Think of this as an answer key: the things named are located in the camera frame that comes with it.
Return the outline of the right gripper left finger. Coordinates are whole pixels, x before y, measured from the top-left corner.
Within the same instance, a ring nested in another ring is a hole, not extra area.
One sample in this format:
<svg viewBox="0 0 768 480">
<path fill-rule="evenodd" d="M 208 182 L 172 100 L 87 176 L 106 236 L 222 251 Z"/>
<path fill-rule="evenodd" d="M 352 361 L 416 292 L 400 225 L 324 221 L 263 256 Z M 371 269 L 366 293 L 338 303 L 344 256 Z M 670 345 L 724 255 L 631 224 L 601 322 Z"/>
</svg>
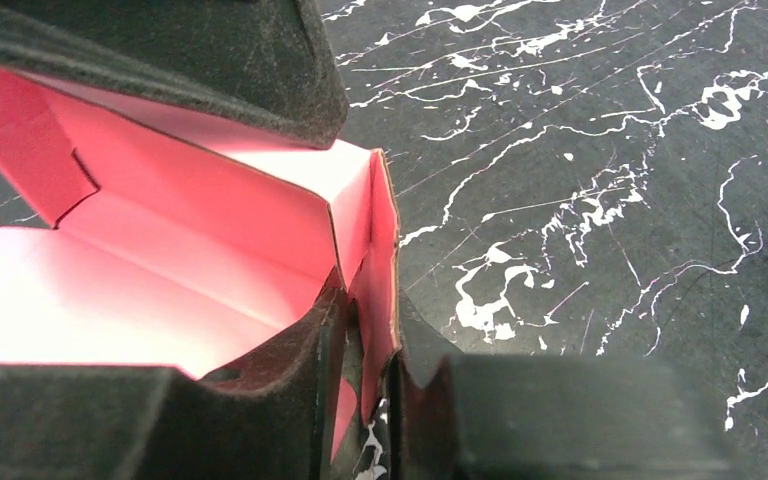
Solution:
<svg viewBox="0 0 768 480">
<path fill-rule="evenodd" d="M 344 290 L 194 380 L 171 367 L 0 365 L 0 479 L 319 479 L 338 425 Z"/>
</svg>

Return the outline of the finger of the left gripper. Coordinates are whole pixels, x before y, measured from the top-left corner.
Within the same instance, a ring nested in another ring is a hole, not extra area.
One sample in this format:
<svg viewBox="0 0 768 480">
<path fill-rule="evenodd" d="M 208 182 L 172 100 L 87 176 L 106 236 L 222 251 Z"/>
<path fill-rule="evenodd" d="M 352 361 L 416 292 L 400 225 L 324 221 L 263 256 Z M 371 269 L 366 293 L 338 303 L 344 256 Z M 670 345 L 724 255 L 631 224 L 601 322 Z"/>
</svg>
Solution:
<svg viewBox="0 0 768 480">
<path fill-rule="evenodd" d="M 313 1 L 0 1 L 0 66 L 317 148 L 348 115 Z"/>
</svg>

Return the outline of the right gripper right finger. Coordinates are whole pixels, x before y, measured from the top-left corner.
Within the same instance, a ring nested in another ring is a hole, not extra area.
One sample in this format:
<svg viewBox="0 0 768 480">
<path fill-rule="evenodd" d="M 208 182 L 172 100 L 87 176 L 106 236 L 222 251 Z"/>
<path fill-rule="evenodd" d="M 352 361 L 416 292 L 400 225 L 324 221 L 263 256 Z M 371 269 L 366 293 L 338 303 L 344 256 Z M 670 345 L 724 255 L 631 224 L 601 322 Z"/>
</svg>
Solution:
<svg viewBox="0 0 768 480">
<path fill-rule="evenodd" d="M 391 297 L 394 479 L 732 479 L 705 386 L 651 358 L 476 354 Z"/>
</svg>

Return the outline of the pink paper box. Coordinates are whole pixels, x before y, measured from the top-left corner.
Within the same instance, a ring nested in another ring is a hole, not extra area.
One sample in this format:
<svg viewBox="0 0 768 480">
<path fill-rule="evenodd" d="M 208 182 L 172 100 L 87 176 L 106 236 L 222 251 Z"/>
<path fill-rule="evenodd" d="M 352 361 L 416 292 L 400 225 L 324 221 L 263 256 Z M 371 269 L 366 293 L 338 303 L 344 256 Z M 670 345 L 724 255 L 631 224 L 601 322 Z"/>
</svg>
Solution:
<svg viewBox="0 0 768 480">
<path fill-rule="evenodd" d="M 0 365 L 171 367 L 202 380 L 351 308 L 332 460 L 392 356 L 398 215 L 381 150 L 0 67 L 0 172 L 44 221 L 0 227 Z"/>
</svg>

